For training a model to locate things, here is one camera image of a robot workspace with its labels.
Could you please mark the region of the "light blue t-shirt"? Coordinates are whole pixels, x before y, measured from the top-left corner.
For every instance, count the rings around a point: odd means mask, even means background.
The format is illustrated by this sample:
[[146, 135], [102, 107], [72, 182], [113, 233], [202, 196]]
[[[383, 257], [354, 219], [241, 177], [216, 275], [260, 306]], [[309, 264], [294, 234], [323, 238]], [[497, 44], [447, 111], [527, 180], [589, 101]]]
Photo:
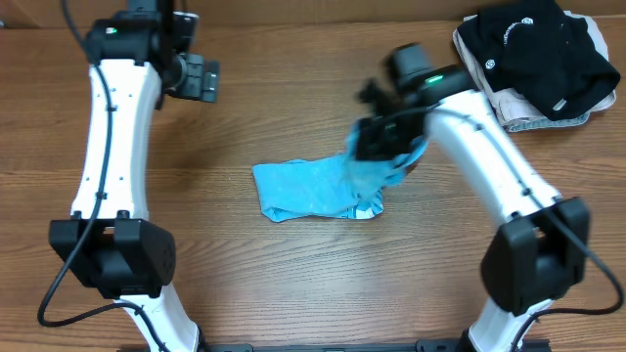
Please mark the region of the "light blue t-shirt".
[[391, 160], [359, 161], [359, 136], [354, 127], [345, 139], [345, 151], [334, 156], [253, 166], [263, 215], [280, 223], [308, 216], [368, 220], [382, 214], [382, 191], [402, 184], [428, 142], [418, 137], [407, 154]]

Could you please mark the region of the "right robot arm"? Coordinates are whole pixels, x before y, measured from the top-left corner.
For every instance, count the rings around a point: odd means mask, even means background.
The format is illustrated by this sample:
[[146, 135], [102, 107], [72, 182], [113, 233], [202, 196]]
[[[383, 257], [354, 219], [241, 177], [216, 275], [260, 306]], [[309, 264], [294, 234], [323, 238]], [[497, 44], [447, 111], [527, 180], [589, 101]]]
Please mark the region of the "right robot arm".
[[548, 351], [525, 335], [584, 277], [590, 214], [564, 199], [525, 160], [485, 96], [459, 66], [434, 68], [423, 46], [394, 49], [385, 68], [395, 93], [369, 81], [360, 100], [373, 116], [359, 122], [354, 157], [409, 165], [419, 142], [433, 141], [456, 162], [497, 231], [480, 264], [488, 294], [479, 318], [459, 339], [421, 340], [419, 351]]

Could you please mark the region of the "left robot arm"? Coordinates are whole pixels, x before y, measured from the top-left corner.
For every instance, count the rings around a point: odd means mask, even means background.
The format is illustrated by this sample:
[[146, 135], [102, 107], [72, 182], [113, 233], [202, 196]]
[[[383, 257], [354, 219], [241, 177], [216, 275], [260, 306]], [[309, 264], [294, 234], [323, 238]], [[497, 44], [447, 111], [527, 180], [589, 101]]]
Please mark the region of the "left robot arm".
[[49, 243], [107, 310], [132, 319], [152, 351], [204, 351], [201, 328], [174, 288], [173, 236], [149, 219], [146, 167], [152, 117], [165, 99], [212, 103], [219, 65], [190, 50], [198, 16], [184, 2], [136, 0], [78, 35], [91, 82], [81, 182]]

